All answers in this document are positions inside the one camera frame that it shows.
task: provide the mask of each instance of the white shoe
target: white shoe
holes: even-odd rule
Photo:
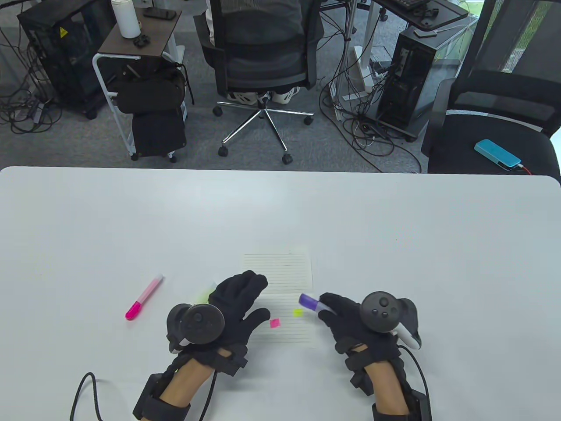
[[[275,101],[278,104],[283,104],[283,105],[288,104],[292,99],[292,97],[296,95],[298,92],[300,92],[299,86],[292,88],[290,91],[286,92],[285,94],[274,93],[273,101]]]
[[[244,105],[255,105],[257,94],[255,92],[228,92],[228,99]]]

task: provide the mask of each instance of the person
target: person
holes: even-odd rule
[[[254,9],[255,0],[234,0],[233,2],[239,10],[244,8]],[[295,32],[303,32],[302,29],[302,9],[298,0],[262,0],[259,4],[260,11],[268,11],[274,16],[280,17],[284,22],[291,22],[293,25],[288,25]],[[214,23],[212,18],[212,9],[210,7],[210,0],[206,0],[206,25],[209,29],[209,38],[212,45],[214,45]],[[300,92],[300,87],[295,86],[292,89],[279,90],[273,93],[271,100],[282,105],[290,102],[292,97]],[[229,92],[228,97],[230,101],[239,102],[245,105],[255,105],[257,103],[257,92]]]
[[[187,408],[203,383],[213,374],[209,362],[216,355],[231,356],[226,348],[233,344],[247,345],[253,331],[269,320],[265,308],[254,310],[244,318],[255,299],[267,287],[265,276],[247,271],[235,275],[217,286],[209,296],[209,304],[224,314],[224,331],[211,344],[189,344],[184,352],[194,357],[173,376],[159,399],[177,408]],[[417,421],[408,386],[399,359],[397,340],[390,333],[369,331],[360,321],[358,304],[335,294],[323,294],[320,301],[331,307],[336,314],[323,310],[319,318],[331,329],[337,343],[342,338],[352,338],[353,353],[366,353],[370,360],[364,371],[372,381],[376,403],[373,405],[375,421]]]

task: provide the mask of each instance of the mesh chair back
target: mesh chair back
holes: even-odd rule
[[[214,44],[224,52],[226,89],[315,83],[314,55],[308,41],[321,26],[321,0],[210,0]],[[221,77],[217,76],[218,91]]]
[[[561,4],[486,0],[449,109],[561,126]]]

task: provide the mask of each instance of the pc case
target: pc case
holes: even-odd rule
[[[91,59],[116,24],[111,0],[47,0],[17,18],[56,91],[56,100],[95,118],[105,99]],[[119,60],[100,63],[106,83],[119,65]]]
[[[420,38],[413,26],[397,40],[388,81],[378,105],[381,122],[406,129],[434,102],[444,79],[456,77],[470,45],[477,18],[443,26],[432,38]]]

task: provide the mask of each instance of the black office chair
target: black office chair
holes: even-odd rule
[[[561,126],[560,22],[559,0],[485,0],[458,77],[436,94],[421,148],[429,173],[526,173],[505,171],[473,149],[490,139],[531,173],[561,182],[550,141]]]
[[[223,141],[218,150],[228,155],[226,142],[255,117],[266,118],[282,148],[285,164],[292,157],[279,134],[270,113],[306,116],[312,112],[290,111],[269,107],[274,92],[285,93],[296,86],[311,89],[316,84],[316,48],[324,30],[319,15],[321,0],[210,0],[214,45],[205,15],[195,16],[195,26],[206,62],[214,68],[218,93],[226,97],[234,92],[256,92],[255,106],[218,102],[213,109],[222,115],[221,107],[252,110],[252,114]]]

